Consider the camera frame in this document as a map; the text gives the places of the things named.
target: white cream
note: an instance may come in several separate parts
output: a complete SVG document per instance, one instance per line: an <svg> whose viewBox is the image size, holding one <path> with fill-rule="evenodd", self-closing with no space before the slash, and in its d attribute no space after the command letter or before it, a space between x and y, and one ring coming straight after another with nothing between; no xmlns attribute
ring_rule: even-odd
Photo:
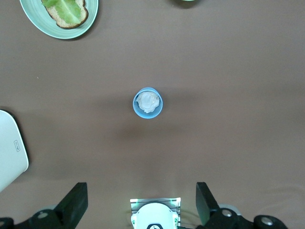
<svg viewBox="0 0 305 229"><path fill-rule="evenodd" d="M153 112L160 105L160 98L154 92L142 92L136 101L145 113Z"/></svg>

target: brown table surface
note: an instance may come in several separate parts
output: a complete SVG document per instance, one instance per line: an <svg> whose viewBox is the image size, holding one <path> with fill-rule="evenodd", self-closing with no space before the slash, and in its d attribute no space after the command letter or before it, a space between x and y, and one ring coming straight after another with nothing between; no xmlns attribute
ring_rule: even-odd
<svg viewBox="0 0 305 229"><path fill-rule="evenodd" d="M253 220L305 226L305 1L103 0L91 29L63 41L18 0L0 3L0 109L30 167L0 193L16 223L87 182L78 229L129 229L131 198L182 198L196 182ZM163 97L144 120L143 87Z"/></svg>

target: bread crust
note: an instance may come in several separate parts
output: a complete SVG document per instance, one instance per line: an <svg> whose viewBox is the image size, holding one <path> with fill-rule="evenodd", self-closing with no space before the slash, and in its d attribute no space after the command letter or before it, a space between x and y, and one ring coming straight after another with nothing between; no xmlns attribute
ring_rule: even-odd
<svg viewBox="0 0 305 229"><path fill-rule="evenodd" d="M61 27L61 28L63 28L63 29L74 29L74 28L77 28L77 27L79 27L80 25L82 25L82 24L87 20L87 18L88 18L88 16L89 16L88 10L87 10L87 8L85 7L85 5L86 5L86 1L85 1L85 0L82 0L82 5L81 5L81 6L79 5L79 6L80 6L80 8L81 8L82 10L85 11L85 17L84 17L83 20L82 20L80 23L78 23L78 24L69 24L69 23L65 23L64 25L62 25L62 24L60 23L60 21L56 19L56 17L59 17L58 14L57 14L57 12L56 12L56 10L55 10L55 9L53 10L53 11L55 11L56 13L52 12L52 8L54 8L54 7L50 7L50 8L46 8L46 7L45 7L45 9L47 10L47 12L48 12L48 14L50 15L50 17L53 18L53 19L56 21L56 25L57 25L58 27Z"/></svg>

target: white plastic object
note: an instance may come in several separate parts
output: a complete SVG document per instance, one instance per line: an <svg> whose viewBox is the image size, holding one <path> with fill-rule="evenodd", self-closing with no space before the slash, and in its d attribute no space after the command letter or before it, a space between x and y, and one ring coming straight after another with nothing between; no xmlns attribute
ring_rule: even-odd
<svg viewBox="0 0 305 229"><path fill-rule="evenodd" d="M28 156L14 118L0 110L0 192L29 167Z"/></svg>
<svg viewBox="0 0 305 229"><path fill-rule="evenodd" d="M179 216L161 203L146 204L131 217L134 229L176 229Z"/></svg>

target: white device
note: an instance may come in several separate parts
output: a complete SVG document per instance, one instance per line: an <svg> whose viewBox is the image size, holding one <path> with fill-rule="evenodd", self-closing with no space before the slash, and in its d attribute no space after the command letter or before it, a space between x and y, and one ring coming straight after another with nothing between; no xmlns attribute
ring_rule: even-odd
<svg viewBox="0 0 305 229"><path fill-rule="evenodd" d="M180 198L131 199L134 229L177 229Z"/></svg>
<svg viewBox="0 0 305 229"><path fill-rule="evenodd" d="M29 167L28 156L14 118L0 110L0 192Z"/></svg>

